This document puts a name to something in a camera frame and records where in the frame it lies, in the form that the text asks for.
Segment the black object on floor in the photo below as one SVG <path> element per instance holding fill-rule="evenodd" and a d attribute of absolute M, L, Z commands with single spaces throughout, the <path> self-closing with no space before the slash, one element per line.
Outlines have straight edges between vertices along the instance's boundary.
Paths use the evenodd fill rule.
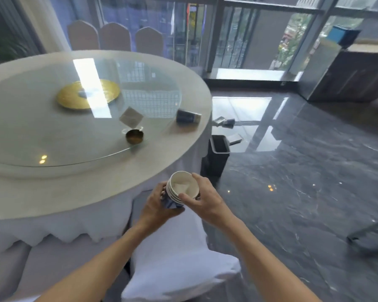
<path fill-rule="evenodd" d="M 229 156 L 230 146 L 227 138 L 222 135 L 212 136 L 207 152 L 207 175 L 220 177 Z"/>

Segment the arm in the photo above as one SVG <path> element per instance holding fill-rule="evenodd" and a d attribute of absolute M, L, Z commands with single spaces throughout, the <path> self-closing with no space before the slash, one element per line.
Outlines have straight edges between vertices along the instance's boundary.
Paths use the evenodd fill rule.
<path fill-rule="evenodd" d="M 37 302 L 99 302 L 143 239 L 183 209 L 166 209 L 160 197 L 166 182 L 159 183 L 147 199 L 135 226 L 92 260 L 44 292 Z"/>
<path fill-rule="evenodd" d="M 253 282 L 267 302 L 318 302 L 318 297 L 280 262 L 231 212 L 207 178 L 195 173 L 201 200 L 180 194 L 182 202 L 219 228 L 235 245 Z"/>

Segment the left hand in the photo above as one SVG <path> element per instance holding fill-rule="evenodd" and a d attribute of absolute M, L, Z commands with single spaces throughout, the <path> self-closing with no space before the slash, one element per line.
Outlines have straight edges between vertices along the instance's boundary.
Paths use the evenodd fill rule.
<path fill-rule="evenodd" d="M 154 233 L 168 219 L 181 214 L 185 210 L 184 208 L 164 208 L 162 206 L 161 194 L 165 193 L 166 183 L 166 181 L 163 181 L 157 184 L 141 210 L 136 226 L 144 229 L 146 236 Z"/>

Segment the right hand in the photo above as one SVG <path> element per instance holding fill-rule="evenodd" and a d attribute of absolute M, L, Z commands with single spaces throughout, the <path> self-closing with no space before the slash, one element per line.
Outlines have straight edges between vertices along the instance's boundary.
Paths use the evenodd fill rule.
<path fill-rule="evenodd" d="M 185 193 L 178 196 L 183 204 L 191 208 L 206 222 L 222 229 L 227 223 L 235 217 L 231 210 L 227 207 L 216 189 L 212 186 L 208 178 L 202 177 L 196 173 L 192 173 L 200 189 L 200 200 L 193 199 Z"/>

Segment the stack of paper cups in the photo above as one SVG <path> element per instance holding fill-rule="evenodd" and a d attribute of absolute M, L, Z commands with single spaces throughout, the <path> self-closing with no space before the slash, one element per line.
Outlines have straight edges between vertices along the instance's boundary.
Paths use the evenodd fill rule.
<path fill-rule="evenodd" d="M 165 193 L 161 200 L 164 207 L 183 207 L 183 203 L 178 197 L 180 193 L 186 193 L 191 198 L 195 198 L 199 194 L 199 185 L 191 173 L 179 171 L 172 174 L 166 184 Z"/>

